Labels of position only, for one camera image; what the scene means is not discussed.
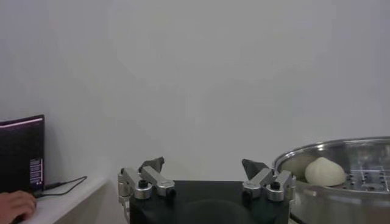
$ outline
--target laptop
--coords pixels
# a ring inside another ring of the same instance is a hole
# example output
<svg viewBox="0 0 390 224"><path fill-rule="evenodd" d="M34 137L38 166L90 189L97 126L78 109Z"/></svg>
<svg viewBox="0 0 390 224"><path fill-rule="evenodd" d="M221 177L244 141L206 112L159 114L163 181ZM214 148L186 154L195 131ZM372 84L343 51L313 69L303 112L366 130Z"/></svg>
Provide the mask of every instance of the laptop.
<svg viewBox="0 0 390 224"><path fill-rule="evenodd" d="M0 121L0 192L44 188L44 115Z"/></svg>

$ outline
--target human hand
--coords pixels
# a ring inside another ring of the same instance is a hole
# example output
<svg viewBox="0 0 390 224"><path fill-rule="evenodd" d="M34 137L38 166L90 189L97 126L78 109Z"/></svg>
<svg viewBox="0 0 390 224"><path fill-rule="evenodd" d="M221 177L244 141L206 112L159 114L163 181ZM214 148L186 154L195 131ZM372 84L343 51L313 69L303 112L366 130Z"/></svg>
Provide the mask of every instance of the human hand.
<svg viewBox="0 0 390 224"><path fill-rule="evenodd" d="M29 219L35 212L37 199L23 191L0 194L0 224L11 224L15 218L23 215Z"/></svg>

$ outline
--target black screw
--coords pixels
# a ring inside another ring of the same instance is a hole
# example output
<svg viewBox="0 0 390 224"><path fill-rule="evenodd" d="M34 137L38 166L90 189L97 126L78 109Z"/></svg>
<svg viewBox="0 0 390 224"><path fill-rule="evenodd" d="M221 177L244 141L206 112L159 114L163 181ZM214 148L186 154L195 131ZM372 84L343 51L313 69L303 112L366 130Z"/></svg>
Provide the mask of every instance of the black screw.
<svg viewBox="0 0 390 224"><path fill-rule="evenodd" d="M252 193L250 191L243 192L243 198L245 201L249 201L252 199Z"/></svg>
<svg viewBox="0 0 390 224"><path fill-rule="evenodd" d="M174 198L176 196L176 190L175 189L166 190L166 196L168 198Z"/></svg>
<svg viewBox="0 0 390 224"><path fill-rule="evenodd" d="M272 190L279 190L280 189L280 183L276 182L276 181L272 182L271 183L271 189Z"/></svg>
<svg viewBox="0 0 390 224"><path fill-rule="evenodd" d="M138 187L139 187L140 189L145 189L145 188L147 188L147 181L146 181L146 180L140 180L140 181L138 182Z"/></svg>

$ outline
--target steamed bun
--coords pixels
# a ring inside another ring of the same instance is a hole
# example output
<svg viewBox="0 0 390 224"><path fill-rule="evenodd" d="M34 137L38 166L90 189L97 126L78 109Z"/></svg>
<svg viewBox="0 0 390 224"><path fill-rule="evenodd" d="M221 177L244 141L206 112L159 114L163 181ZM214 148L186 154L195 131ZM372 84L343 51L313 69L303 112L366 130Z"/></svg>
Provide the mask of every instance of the steamed bun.
<svg viewBox="0 0 390 224"><path fill-rule="evenodd" d="M346 181L342 167L324 157L316 159L306 167L305 177L310 184L319 186L336 186Z"/></svg>

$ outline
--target white table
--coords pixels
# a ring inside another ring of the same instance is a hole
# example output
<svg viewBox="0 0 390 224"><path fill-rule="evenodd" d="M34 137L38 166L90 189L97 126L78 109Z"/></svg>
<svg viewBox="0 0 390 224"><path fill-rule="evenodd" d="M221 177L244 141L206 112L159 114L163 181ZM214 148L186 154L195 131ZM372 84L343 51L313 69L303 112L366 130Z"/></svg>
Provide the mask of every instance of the white table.
<svg viewBox="0 0 390 224"><path fill-rule="evenodd" d="M96 192L105 183L105 178L87 178L66 195L40 198L38 199L37 210L34 216L21 224L53 224ZM45 193L55 194L64 192L73 185L74 183L66 184Z"/></svg>

